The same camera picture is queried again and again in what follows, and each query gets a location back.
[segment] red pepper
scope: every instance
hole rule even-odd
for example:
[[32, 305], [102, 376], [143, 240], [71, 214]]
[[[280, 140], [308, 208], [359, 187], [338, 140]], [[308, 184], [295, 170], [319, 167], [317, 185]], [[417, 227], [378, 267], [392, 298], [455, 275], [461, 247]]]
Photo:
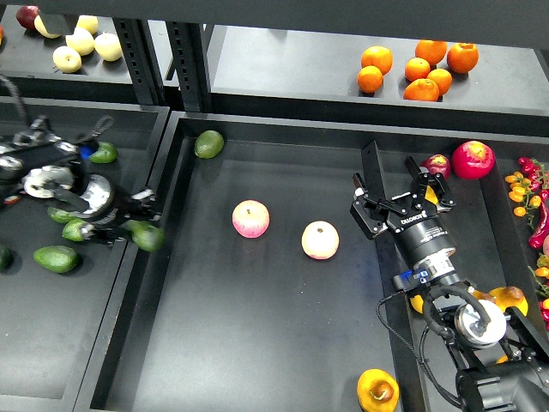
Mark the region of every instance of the red pepper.
[[540, 204], [540, 222], [538, 227], [535, 229], [530, 239], [528, 239], [528, 244], [532, 249], [540, 249], [543, 246], [543, 241], [549, 234], [549, 209], [545, 202]]

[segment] pink apple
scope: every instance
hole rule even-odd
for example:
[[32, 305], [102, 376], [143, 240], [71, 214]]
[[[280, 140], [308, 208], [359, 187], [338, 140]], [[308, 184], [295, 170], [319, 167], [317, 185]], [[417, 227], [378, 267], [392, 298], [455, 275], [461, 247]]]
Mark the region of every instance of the pink apple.
[[340, 245], [337, 230], [326, 221], [314, 221], [303, 231], [301, 245], [304, 252], [313, 259], [328, 259], [335, 255]]
[[257, 200], [244, 200], [234, 208], [232, 224], [245, 238], [258, 238], [267, 230], [268, 210]]

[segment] apple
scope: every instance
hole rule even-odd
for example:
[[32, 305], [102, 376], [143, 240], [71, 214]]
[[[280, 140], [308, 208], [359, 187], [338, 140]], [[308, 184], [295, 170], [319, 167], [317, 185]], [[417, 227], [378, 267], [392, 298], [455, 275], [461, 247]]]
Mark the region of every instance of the apple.
[[85, 28], [90, 34], [96, 34], [100, 21], [94, 15], [81, 15], [78, 17], [77, 27]]
[[340, 245], [340, 236], [328, 222], [314, 221], [303, 231], [301, 245], [311, 258], [324, 260], [335, 255]]
[[76, 27], [74, 34], [65, 36], [67, 46], [75, 49], [81, 56], [87, 56], [94, 51], [95, 41], [92, 34], [82, 27]]
[[114, 62], [122, 57], [120, 40], [112, 33], [103, 33], [95, 38], [95, 51], [107, 62]]
[[48, 39], [56, 39], [61, 34], [51, 34], [48, 33], [48, 31], [45, 29], [44, 22], [42, 21], [42, 17], [39, 15], [36, 16], [34, 19], [34, 26], [38, 30], [38, 33], [42, 34], [44, 37], [47, 37]]
[[67, 45], [62, 45], [53, 52], [53, 63], [63, 73], [74, 73], [81, 68], [82, 59], [78, 51]]
[[258, 238], [269, 224], [268, 210], [257, 200], [244, 200], [232, 212], [232, 225], [245, 238]]
[[462, 179], [484, 178], [495, 164], [492, 149], [476, 140], [463, 143], [452, 154], [452, 170]]
[[450, 166], [449, 160], [442, 154], [434, 154], [433, 156], [421, 162], [421, 166], [425, 167], [429, 173], [441, 173], [446, 180], [449, 178]]
[[34, 19], [38, 15], [38, 6], [22, 6], [15, 13], [15, 18], [25, 29], [36, 30]]

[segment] red apple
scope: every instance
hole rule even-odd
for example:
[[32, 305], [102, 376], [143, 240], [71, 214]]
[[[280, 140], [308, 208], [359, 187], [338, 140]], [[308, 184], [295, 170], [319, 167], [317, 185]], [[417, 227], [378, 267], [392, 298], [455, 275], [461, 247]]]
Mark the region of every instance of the red apple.
[[429, 173], [441, 173], [446, 180], [449, 178], [451, 168], [449, 166], [449, 160], [442, 154], [434, 154], [428, 159], [425, 159], [421, 163], [422, 167], [426, 167]]
[[38, 6], [23, 6], [15, 13], [15, 18], [27, 30], [36, 30], [34, 19], [38, 15]]
[[462, 179], [484, 178], [495, 164], [492, 149], [475, 140], [463, 143], [452, 154], [452, 170]]
[[337, 230], [326, 221], [314, 221], [303, 231], [303, 251], [313, 259], [328, 259], [335, 255], [340, 244]]
[[257, 200], [244, 200], [232, 212], [232, 225], [245, 238], [258, 238], [268, 224], [268, 210]]

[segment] yellow apple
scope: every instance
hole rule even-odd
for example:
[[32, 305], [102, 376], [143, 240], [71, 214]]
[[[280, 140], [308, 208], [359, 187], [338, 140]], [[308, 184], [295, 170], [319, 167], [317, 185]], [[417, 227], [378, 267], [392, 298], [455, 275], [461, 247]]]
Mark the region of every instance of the yellow apple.
[[85, 28], [90, 34], [96, 34], [97, 28], [100, 25], [100, 21], [94, 15], [81, 15], [78, 17], [77, 27]]
[[34, 19], [34, 26], [36, 27], [36, 30], [38, 30], [38, 33], [42, 34], [44, 37], [47, 37], [48, 39], [56, 39], [61, 34], [51, 34], [48, 33], [48, 31], [45, 29], [44, 22], [42, 21], [42, 17], [39, 15], [36, 16]]
[[122, 57], [120, 40], [112, 33], [103, 33], [95, 38], [95, 51], [107, 62], [114, 62]]
[[62, 45], [53, 52], [53, 63], [63, 73], [74, 73], [82, 66], [82, 59], [78, 51], [67, 45]]
[[326, 221], [314, 221], [307, 225], [301, 236], [303, 251], [313, 259], [328, 259], [335, 255], [340, 236]]
[[268, 210], [257, 200], [244, 200], [232, 212], [232, 225], [245, 238], [258, 238], [268, 224]]
[[81, 56], [87, 56], [95, 48], [94, 37], [88, 30], [82, 27], [76, 27], [74, 34], [65, 36], [65, 40], [67, 41], [67, 46], [75, 49]]

